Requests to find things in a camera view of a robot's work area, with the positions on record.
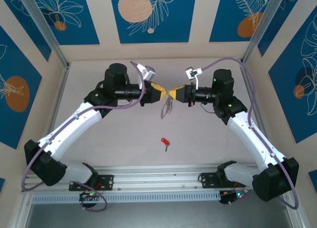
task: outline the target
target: gray floor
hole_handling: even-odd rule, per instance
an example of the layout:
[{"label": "gray floor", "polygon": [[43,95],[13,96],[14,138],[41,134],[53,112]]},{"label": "gray floor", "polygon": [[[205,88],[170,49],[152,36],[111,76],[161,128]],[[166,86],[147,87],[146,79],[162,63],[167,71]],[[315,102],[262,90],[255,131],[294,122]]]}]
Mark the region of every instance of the gray floor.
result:
[{"label": "gray floor", "polygon": [[109,204],[100,213],[79,205],[34,205],[27,228],[288,228],[285,206],[250,194],[230,206],[219,202]]}]

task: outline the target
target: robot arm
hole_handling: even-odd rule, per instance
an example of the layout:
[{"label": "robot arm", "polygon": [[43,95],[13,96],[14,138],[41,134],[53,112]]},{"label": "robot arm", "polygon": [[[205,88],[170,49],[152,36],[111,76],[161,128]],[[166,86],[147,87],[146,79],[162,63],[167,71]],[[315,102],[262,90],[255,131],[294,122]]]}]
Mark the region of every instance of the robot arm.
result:
[{"label": "robot arm", "polygon": [[[186,73],[191,80],[197,79],[202,71],[201,69],[189,68]],[[171,90],[169,95],[180,102],[187,103],[189,107],[195,105],[195,102],[213,104],[217,117],[239,136],[258,166],[258,169],[254,170],[235,161],[229,161],[218,167],[217,178],[220,183],[238,182],[253,187],[260,199],[269,201],[291,190],[287,177],[274,156],[282,162],[294,185],[299,165],[294,158],[287,159],[278,151],[252,120],[251,125],[249,125],[247,108],[237,97],[233,96],[233,84],[231,71],[218,69],[214,72],[211,88],[198,87],[196,81],[196,85],[191,83],[191,85],[179,86]],[[254,130],[262,137],[273,153],[267,149]]]},{"label": "robot arm", "polygon": [[[145,103],[160,101],[166,92],[159,85],[150,82],[155,75],[155,70],[140,64],[137,65],[137,68],[143,76],[146,89],[140,100],[141,106],[144,106]],[[100,105],[117,107],[119,99],[128,101],[138,99],[142,92],[142,83],[139,80],[138,84],[131,84],[124,65],[119,63],[110,65],[105,72],[105,79],[97,84],[96,88],[85,97],[84,102],[64,123],[38,142],[30,140],[25,144],[27,164],[44,147],[32,164],[31,170],[48,186],[59,181],[79,181],[88,183],[87,185],[90,187],[95,186],[94,178],[98,173],[91,166],[85,163],[65,165],[59,160],[84,131],[111,111],[111,109],[105,108],[91,110],[92,107]]]}]

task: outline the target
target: blue panel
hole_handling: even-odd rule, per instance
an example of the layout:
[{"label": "blue panel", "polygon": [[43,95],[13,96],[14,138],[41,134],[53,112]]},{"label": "blue panel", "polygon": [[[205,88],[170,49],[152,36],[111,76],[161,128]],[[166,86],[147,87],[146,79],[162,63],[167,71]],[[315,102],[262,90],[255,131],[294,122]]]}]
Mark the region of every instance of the blue panel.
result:
[{"label": "blue panel", "polygon": [[317,192],[317,170],[310,171],[308,174],[309,174],[309,177],[311,178],[314,189]]},{"label": "blue panel", "polygon": [[111,0],[122,44],[186,43],[195,0]]},{"label": "blue panel", "polygon": [[60,45],[99,44],[86,0],[35,0],[35,2]]},{"label": "blue panel", "polygon": [[28,11],[23,6],[21,0],[4,1],[8,5],[12,13],[15,15],[17,20],[20,22],[26,33],[30,36],[30,38],[32,39],[36,47],[39,49],[45,60],[48,61],[52,50],[46,43],[41,32],[36,27]]},{"label": "blue panel", "polygon": [[209,42],[249,41],[269,0],[220,0]]},{"label": "blue panel", "polygon": [[280,4],[266,32],[264,33],[263,37],[261,38],[258,44],[258,48],[262,56],[270,46],[279,29],[282,27],[283,23],[285,22],[289,13],[292,11],[296,2],[297,0],[283,0]]},{"label": "blue panel", "polygon": [[0,142],[16,149],[42,76],[0,27]]},{"label": "blue panel", "polygon": [[5,179],[0,178],[0,194],[1,194],[1,191],[2,191],[2,188],[3,188],[3,185],[4,185],[4,182],[5,182]]},{"label": "blue panel", "polygon": [[317,132],[317,7],[269,71],[296,143]]}]

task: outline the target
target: table surface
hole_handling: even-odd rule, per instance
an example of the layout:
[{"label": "table surface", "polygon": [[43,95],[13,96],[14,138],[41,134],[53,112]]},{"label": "table surface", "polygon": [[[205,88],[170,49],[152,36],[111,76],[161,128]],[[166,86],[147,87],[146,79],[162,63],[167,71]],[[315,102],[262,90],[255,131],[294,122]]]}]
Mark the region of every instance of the table surface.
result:
[{"label": "table surface", "polygon": [[[169,91],[189,84],[185,69],[204,67],[216,59],[135,60],[156,70],[154,82]],[[104,79],[105,70],[119,62],[128,67],[131,83],[138,74],[128,60],[72,62],[57,114],[55,127],[66,120],[83,102],[83,98]],[[223,61],[199,76],[200,86],[211,86],[216,69],[230,69],[235,80],[234,95],[247,107],[250,99],[238,63]],[[229,160],[254,163],[239,137],[214,114],[205,112],[199,103],[173,101],[173,109],[162,120],[160,112],[167,97],[154,104],[139,104],[125,110],[113,110],[100,122],[84,132],[68,149],[63,161],[86,162],[92,166],[143,166],[221,164]],[[212,105],[206,110],[213,111]],[[165,152],[161,142],[170,141]]]}]

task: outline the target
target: orange circle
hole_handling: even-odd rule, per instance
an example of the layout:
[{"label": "orange circle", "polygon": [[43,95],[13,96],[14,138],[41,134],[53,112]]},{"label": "orange circle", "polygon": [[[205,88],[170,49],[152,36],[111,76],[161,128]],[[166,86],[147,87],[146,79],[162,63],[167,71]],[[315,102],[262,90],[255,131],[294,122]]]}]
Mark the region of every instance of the orange circle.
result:
[{"label": "orange circle", "polygon": [[[11,76],[7,79],[6,83],[15,89],[23,87],[19,90],[19,93],[9,91],[5,94],[5,100],[8,106],[16,112],[23,112],[28,106],[30,100],[30,89],[28,83],[20,76]],[[10,89],[10,86],[4,85],[5,89]]]},{"label": "orange circle", "polygon": [[305,89],[301,85],[297,85],[294,88],[294,95],[296,98],[301,99],[305,94]]},{"label": "orange circle", "polygon": [[54,23],[55,28],[57,28],[60,31],[65,31],[66,30],[66,24],[64,24],[63,22],[60,21],[56,21]]},{"label": "orange circle", "polygon": [[119,0],[118,9],[121,17],[130,23],[142,22],[152,14],[150,0]]},{"label": "orange circle", "polygon": [[263,13],[261,12],[255,13],[242,20],[238,27],[238,35],[242,38],[252,37],[255,27],[257,27],[258,23],[260,22],[262,15]]}]

